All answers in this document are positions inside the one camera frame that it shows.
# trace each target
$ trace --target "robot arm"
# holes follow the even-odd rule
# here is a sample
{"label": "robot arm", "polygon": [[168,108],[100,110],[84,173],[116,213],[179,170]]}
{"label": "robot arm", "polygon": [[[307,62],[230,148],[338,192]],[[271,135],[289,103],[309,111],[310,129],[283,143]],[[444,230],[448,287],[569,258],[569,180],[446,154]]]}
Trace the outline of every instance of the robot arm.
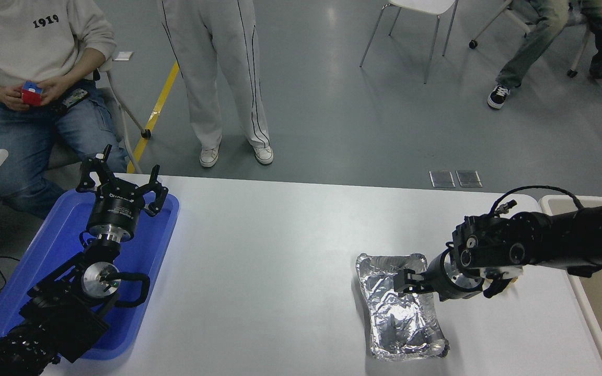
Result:
{"label": "robot arm", "polygon": [[398,293],[437,292],[440,300],[470,298],[483,291],[491,298],[519,276],[525,265],[566,269],[575,276],[591,277],[602,269],[602,207],[585,208],[571,195],[578,210],[558,216],[521,212],[501,218],[515,201],[482,216],[464,218],[452,233],[447,250],[429,264],[427,271],[400,271],[395,277]]}
{"label": "robot arm", "polygon": [[[49,363],[57,364],[59,355],[76,361],[108,330],[103,317],[110,309],[136,307],[148,297],[150,278],[120,272],[113,262],[120,255],[120,242],[134,237],[141,210],[157,215],[168,190],[157,181],[158,165],[143,186],[116,178],[106,164],[109,153],[110,145],[102,158],[83,161],[76,188],[96,196],[85,231],[94,238],[83,241],[82,252],[27,292],[31,299],[20,309],[24,320],[0,338],[0,374],[39,375]],[[91,179],[92,172],[98,175],[99,186]],[[155,199],[146,205],[143,195],[149,192]],[[136,300],[119,300],[123,281],[141,282]]]}

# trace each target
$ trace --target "aluminum foil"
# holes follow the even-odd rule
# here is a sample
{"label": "aluminum foil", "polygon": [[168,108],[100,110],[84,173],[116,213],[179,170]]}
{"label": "aluminum foil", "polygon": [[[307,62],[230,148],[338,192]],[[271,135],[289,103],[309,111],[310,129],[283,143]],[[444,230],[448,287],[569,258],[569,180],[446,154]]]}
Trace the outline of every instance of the aluminum foil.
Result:
{"label": "aluminum foil", "polygon": [[356,259],[361,293],[371,317],[371,352],[383,361],[445,357],[449,342],[440,330],[433,294],[394,291],[394,275],[402,268],[426,271],[424,255],[371,256]]}

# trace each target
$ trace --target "sleeve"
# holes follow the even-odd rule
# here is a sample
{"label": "sleeve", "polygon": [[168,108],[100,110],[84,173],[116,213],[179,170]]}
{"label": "sleeve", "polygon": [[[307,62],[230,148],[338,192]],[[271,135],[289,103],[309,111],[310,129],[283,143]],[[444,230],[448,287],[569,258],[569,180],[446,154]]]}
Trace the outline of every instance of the sleeve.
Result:
{"label": "sleeve", "polygon": [[115,51],[110,23],[93,0],[69,0],[67,13],[71,30],[85,48],[94,48],[108,59]]}

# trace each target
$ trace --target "person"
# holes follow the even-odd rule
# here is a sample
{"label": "person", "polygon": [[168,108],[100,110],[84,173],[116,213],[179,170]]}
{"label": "person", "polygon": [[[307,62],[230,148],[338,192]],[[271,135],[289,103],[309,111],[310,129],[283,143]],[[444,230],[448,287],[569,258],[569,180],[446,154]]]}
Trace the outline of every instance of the person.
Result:
{"label": "person", "polygon": [[[59,135],[83,159],[112,145],[108,166],[126,171],[126,152],[91,79],[115,49],[113,31],[93,0],[0,0],[0,198],[45,218],[64,190],[43,177]],[[22,100],[26,81],[41,88],[39,105]],[[60,104],[85,90],[73,107]]]}
{"label": "person", "polygon": [[[540,15],[537,26],[497,76],[496,86],[487,97],[487,104],[492,109],[503,107],[512,88],[522,84],[529,67],[547,50],[568,22],[568,0],[530,0],[530,4]],[[587,17],[590,30],[595,34],[598,50],[592,58],[589,74],[593,78],[602,78],[602,0],[581,0],[580,7],[582,14]]]}
{"label": "person", "polygon": [[201,143],[201,166],[215,165],[222,140],[218,62],[257,161],[270,164],[273,150],[261,103],[259,41],[252,0],[158,0],[157,4],[187,88],[190,124]]}

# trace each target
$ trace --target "black sneaker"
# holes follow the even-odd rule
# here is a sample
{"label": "black sneaker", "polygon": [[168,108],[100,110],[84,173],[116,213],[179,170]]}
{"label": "black sneaker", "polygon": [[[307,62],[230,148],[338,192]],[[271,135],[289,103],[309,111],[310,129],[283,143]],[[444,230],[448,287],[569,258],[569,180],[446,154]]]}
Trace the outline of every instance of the black sneaker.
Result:
{"label": "black sneaker", "polygon": [[506,102],[506,98],[510,94],[510,89],[505,86],[498,84],[495,86],[494,91],[487,97],[487,104],[489,107],[495,110],[499,110],[503,107],[503,104]]}

